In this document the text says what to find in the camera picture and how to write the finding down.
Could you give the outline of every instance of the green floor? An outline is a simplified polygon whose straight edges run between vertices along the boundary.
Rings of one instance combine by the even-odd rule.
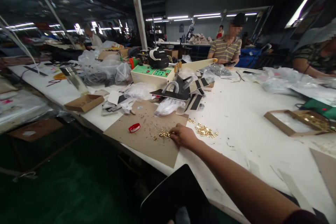
[[[118,158],[117,151],[95,132],[81,137],[47,162],[38,178],[0,173],[0,223],[140,223],[142,199],[134,185],[139,176]],[[18,141],[28,168],[78,135],[66,126],[33,143]],[[0,166],[16,169],[5,134],[0,135]],[[220,223],[237,223],[214,208]]]

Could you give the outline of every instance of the open box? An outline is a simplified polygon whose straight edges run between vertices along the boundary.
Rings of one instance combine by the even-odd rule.
[[[301,123],[309,126],[311,128],[311,131],[296,132],[295,130],[293,130],[292,128],[290,128],[289,126],[287,126],[285,123],[283,123],[282,121],[280,121],[278,118],[276,118],[272,113],[287,113],[292,118],[294,118],[294,119],[300,121]],[[299,114],[310,114],[310,115],[312,115],[312,116],[314,116],[314,117],[316,117],[316,118],[318,118],[318,119],[320,119],[322,121],[327,121],[324,116],[322,116],[322,115],[320,115],[318,113],[315,113],[313,111],[310,111],[310,110],[298,110],[298,111],[273,110],[273,111],[268,111],[264,115],[264,117],[266,117],[271,123],[273,123],[282,132],[284,132],[287,136],[290,136],[290,137],[305,136],[305,135],[319,135],[319,134],[324,134],[324,133],[330,133],[330,132],[325,131],[325,130],[323,130],[323,129],[321,129],[321,128],[315,126],[315,125],[313,125],[312,123],[304,120],[303,118],[301,118],[300,116],[298,116]]]
[[[87,94],[82,97],[79,97],[76,100],[73,100],[64,105],[64,107],[68,110],[78,111],[78,112],[88,112],[94,107],[98,106],[100,103],[104,101],[103,96]]]

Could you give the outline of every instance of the man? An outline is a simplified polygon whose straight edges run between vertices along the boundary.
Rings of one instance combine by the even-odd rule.
[[[237,14],[229,25],[229,32],[212,42],[208,59],[217,58],[218,64],[225,64],[230,61],[237,64],[239,62],[242,40],[236,37],[244,24],[245,14]]]
[[[293,68],[311,77],[336,77],[336,36],[304,45],[293,53]]]
[[[93,33],[93,31],[91,31],[90,27],[86,27],[85,28],[85,33],[87,34],[87,36],[90,38],[91,43],[92,43],[92,49],[96,49],[98,47],[100,47],[103,43],[102,40]]]
[[[220,25],[216,39],[223,37],[223,35],[224,35],[223,25]]]
[[[111,28],[111,31],[110,31],[110,38],[112,41],[116,40],[118,38],[117,36],[117,32],[115,29],[113,29],[113,25],[111,22],[108,22],[107,23],[109,25],[109,27]]]

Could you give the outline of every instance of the striped shirt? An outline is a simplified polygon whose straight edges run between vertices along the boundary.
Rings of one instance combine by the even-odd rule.
[[[240,55],[240,48],[242,44],[241,39],[236,39],[231,45],[227,45],[228,42],[225,40],[224,36],[214,40],[211,43],[209,53],[214,53],[213,58],[224,59],[230,61],[232,57],[237,54]]]

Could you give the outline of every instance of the person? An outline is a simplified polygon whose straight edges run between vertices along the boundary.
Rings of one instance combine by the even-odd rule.
[[[103,44],[102,40],[96,34],[94,34],[93,31],[91,31],[90,27],[85,28],[85,33],[87,34],[87,36],[89,36],[89,38],[91,40],[91,43],[92,43],[91,48],[92,49],[96,49]]]
[[[111,39],[112,41],[114,41],[114,40],[116,40],[116,39],[118,38],[118,36],[117,36],[117,32],[116,32],[115,29],[113,29],[113,25],[112,25],[111,22],[108,22],[107,24],[108,24],[109,27],[111,28],[111,31],[110,31],[110,39]]]
[[[251,223],[321,223],[248,170],[197,139],[192,129],[177,124],[170,138],[195,153]]]
[[[300,47],[292,54],[293,68],[311,77],[336,77],[336,36]]]
[[[225,64],[228,62],[239,62],[240,48],[242,44],[241,39],[237,39],[238,33],[242,30],[245,24],[245,14],[237,14],[233,21],[229,24],[229,32],[223,37],[217,38],[212,42],[208,59],[217,58],[218,64]]]
[[[220,25],[216,39],[223,37],[223,35],[224,35],[223,25]]]

